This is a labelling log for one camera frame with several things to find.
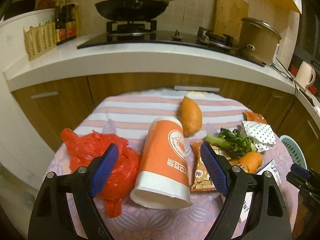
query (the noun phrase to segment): black frying pan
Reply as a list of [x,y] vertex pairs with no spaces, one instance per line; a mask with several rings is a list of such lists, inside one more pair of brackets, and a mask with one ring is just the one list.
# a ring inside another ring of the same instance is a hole
[[106,0],[95,4],[97,11],[111,21],[149,21],[162,14],[172,0],[138,0],[137,8],[130,0]]

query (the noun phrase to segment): bottle label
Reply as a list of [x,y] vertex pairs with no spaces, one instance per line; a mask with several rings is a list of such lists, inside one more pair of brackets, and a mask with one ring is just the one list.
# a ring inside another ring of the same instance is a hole
[[66,29],[56,29],[56,43],[59,41],[64,41],[66,39]]
[[66,23],[66,37],[71,38],[77,35],[76,21]]

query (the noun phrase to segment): paper cup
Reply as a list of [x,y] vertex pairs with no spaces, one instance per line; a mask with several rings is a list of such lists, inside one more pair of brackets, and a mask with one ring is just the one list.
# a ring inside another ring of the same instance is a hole
[[155,209],[192,206],[182,125],[176,118],[162,117],[151,123],[130,198]]

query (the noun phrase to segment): tablecloth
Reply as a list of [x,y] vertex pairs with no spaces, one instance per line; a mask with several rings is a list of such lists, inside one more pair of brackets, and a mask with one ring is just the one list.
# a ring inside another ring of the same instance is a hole
[[[78,135],[86,135],[92,130],[100,133],[116,133],[129,141],[129,146],[142,152],[144,139],[153,120],[161,116],[175,117],[179,104],[187,91],[150,90],[108,97],[75,129]],[[238,128],[244,119],[243,111],[248,110],[241,103],[223,98],[213,93],[188,95],[200,107],[203,125],[199,132],[185,139],[189,182],[193,184],[195,155],[190,142],[203,140],[207,133],[219,132],[220,127]],[[276,146],[263,152],[263,168],[274,159],[282,178],[280,190],[290,217],[291,228],[296,219],[298,190],[288,183],[285,176],[290,171],[292,160],[285,146],[276,136]],[[70,173],[69,156],[63,144],[55,154],[48,168],[57,175]],[[80,236],[86,237],[75,203],[68,194],[68,203]],[[220,193],[192,192],[193,206],[180,210],[155,210],[134,203],[129,197],[122,201],[122,214],[110,219],[106,216],[104,205],[99,197],[95,204],[115,240],[197,240],[204,239],[222,207]],[[245,222],[238,223],[233,237],[242,233]]]

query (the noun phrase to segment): polka dot paper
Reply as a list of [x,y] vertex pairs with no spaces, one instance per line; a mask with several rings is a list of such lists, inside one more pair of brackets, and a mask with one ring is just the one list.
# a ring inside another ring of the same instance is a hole
[[269,124],[242,121],[240,134],[250,138],[259,153],[272,149],[276,144],[275,134]]

